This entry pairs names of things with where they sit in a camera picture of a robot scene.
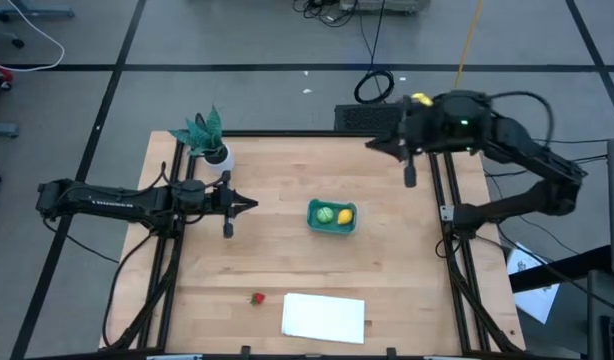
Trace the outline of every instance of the white flower pot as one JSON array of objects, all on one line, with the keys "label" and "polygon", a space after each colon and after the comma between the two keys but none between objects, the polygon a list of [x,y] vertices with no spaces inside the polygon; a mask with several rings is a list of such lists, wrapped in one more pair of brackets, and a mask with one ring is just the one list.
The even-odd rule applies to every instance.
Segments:
[{"label": "white flower pot", "polygon": [[207,159],[203,158],[205,165],[216,175],[222,175],[223,171],[232,171],[234,169],[234,153],[231,152],[231,149],[227,144],[225,144],[225,148],[227,149],[227,157],[223,162],[219,164],[212,164],[207,161]]}]

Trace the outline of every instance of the lemon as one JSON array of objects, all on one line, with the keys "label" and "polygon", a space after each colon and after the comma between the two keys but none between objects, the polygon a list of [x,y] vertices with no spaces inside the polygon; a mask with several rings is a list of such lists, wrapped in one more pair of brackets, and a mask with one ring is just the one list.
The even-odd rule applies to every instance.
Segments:
[{"label": "lemon", "polygon": [[330,223],[334,220],[334,210],[328,207],[322,207],[316,211],[316,219],[318,219],[321,224]]},{"label": "lemon", "polygon": [[340,213],[338,213],[338,225],[349,224],[351,222],[351,219],[353,219],[353,217],[354,217],[354,213],[351,212],[351,210],[349,209],[340,210]]}]

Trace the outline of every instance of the yellow fruit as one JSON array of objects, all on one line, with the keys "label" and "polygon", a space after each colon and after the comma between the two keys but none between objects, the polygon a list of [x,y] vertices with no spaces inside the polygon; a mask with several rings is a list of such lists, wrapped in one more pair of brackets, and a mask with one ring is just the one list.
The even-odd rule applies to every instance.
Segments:
[{"label": "yellow fruit", "polygon": [[338,225],[345,225],[351,222],[351,219],[354,217],[354,213],[349,209],[340,210],[338,213]]}]

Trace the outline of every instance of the yellow cable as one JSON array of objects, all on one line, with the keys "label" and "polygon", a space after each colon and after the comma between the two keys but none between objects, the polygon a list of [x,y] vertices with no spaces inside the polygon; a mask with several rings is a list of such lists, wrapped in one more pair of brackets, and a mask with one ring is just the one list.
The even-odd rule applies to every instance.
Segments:
[{"label": "yellow cable", "polygon": [[458,66],[458,72],[456,73],[456,80],[454,80],[454,87],[457,88],[460,84],[460,77],[463,74],[463,66],[465,65],[465,60],[467,59],[467,52],[469,50],[469,43],[471,42],[471,37],[474,34],[474,29],[476,29],[476,24],[478,23],[478,18],[480,17],[480,10],[483,7],[483,0],[478,0],[478,6],[476,7],[476,14],[474,14],[474,18],[471,21],[471,27],[469,28],[469,34],[467,34],[467,40],[465,41],[465,47],[463,48],[463,54],[460,57],[460,65]]}]

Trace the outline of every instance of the white paper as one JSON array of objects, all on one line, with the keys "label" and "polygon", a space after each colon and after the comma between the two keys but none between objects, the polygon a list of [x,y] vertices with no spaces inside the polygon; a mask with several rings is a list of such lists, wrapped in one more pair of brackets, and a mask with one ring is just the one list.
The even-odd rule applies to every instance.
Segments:
[{"label": "white paper", "polygon": [[289,336],[363,344],[365,302],[329,296],[287,294],[281,332]]},{"label": "white paper", "polygon": [[[516,243],[516,245],[531,253],[529,249],[521,244]],[[520,250],[514,249],[509,256],[509,260],[507,261],[507,274],[511,275],[513,273],[531,269],[539,265],[541,264],[536,259]],[[516,306],[544,324],[547,322],[549,312],[554,304],[554,299],[556,298],[556,293],[558,292],[558,286],[558,284],[554,284],[552,286],[540,289],[516,293],[514,294]]]}]

